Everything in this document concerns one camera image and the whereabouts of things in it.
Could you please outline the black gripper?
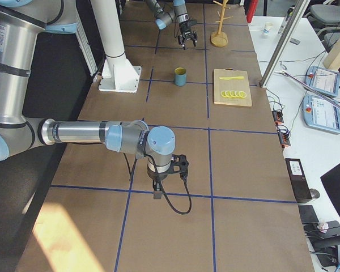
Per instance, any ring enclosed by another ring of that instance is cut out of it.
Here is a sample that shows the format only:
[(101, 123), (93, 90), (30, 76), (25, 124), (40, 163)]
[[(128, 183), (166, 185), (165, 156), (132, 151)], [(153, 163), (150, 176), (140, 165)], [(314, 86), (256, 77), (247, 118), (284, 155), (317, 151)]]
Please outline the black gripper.
[(178, 35), (178, 44), (182, 46), (183, 50), (186, 49), (185, 40), (192, 40), (193, 46), (197, 46), (197, 33), (196, 31), (192, 31), (191, 27), (188, 26), (188, 21), (181, 22), (180, 23), (180, 31), (181, 34)]
[(147, 169), (147, 174), (149, 178), (153, 180), (152, 182), (152, 187), (153, 187), (153, 199), (161, 199), (162, 198), (162, 185), (161, 182), (157, 181), (162, 181), (164, 180), (168, 174), (167, 173), (156, 173), (152, 171), (151, 169)]

